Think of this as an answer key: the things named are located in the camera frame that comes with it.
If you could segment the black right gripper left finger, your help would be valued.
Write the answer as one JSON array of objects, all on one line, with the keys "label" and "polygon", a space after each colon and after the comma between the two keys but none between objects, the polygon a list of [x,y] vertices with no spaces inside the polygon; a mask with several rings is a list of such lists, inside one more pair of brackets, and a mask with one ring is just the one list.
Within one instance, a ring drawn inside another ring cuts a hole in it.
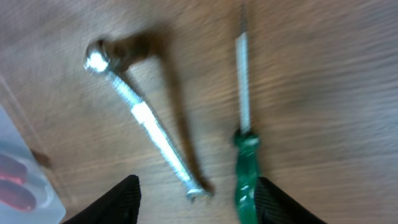
[{"label": "black right gripper left finger", "polygon": [[129,175],[63,224],[136,224],[140,203],[139,177]]}]

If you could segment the silver combination wrench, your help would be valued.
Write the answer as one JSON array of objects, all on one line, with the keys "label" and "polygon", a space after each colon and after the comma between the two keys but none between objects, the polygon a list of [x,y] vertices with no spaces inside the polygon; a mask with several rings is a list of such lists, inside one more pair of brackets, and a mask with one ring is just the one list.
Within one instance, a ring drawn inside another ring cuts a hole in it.
[{"label": "silver combination wrench", "polygon": [[185,186],[187,198],[192,202],[197,198],[210,198],[211,192],[201,185],[188,168],[149,101],[127,75],[131,65],[151,57],[152,54],[153,48],[146,41],[138,40],[127,44],[120,40],[99,39],[87,46],[84,68],[111,82],[115,91],[128,105],[134,119],[143,127],[166,163]]}]

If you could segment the red handled snips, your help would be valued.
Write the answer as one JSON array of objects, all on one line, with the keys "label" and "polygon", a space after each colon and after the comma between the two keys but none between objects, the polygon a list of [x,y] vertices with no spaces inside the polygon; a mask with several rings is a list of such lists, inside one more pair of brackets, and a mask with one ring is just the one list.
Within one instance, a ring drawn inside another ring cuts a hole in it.
[{"label": "red handled snips", "polygon": [[26,180],[27,167],[16,159],[1,154],[1,203],[22,212],[33,211],[37,199],[24,187]]}]

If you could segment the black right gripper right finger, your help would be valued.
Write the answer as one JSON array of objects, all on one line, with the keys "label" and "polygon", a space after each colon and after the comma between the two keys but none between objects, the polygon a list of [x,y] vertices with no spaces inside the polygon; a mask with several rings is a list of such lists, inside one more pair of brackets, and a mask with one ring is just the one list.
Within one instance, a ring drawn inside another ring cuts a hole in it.
[{"label": "black right gripper right finger", "polygon": [[326,224],[266,177],[259,177],[254,193],[259,224]]}]

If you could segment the green handled screwdriver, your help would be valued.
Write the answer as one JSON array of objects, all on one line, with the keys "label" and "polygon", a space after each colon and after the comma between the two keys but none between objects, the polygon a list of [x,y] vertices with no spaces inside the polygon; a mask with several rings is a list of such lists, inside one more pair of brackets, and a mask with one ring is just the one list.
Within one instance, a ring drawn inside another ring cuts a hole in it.
[{"label": "green handled screwdriver", "polygon": [[236,39],[236,65],[239,87],[239,129],[234,134],[238,149],[236,162],[235,205],[242,224],[257,224],[254,193],[259,177],[256,151],[259,136],[251,131],[251,108],[249,93],[248,21],[245,3],[239,13],[239,35]]}]

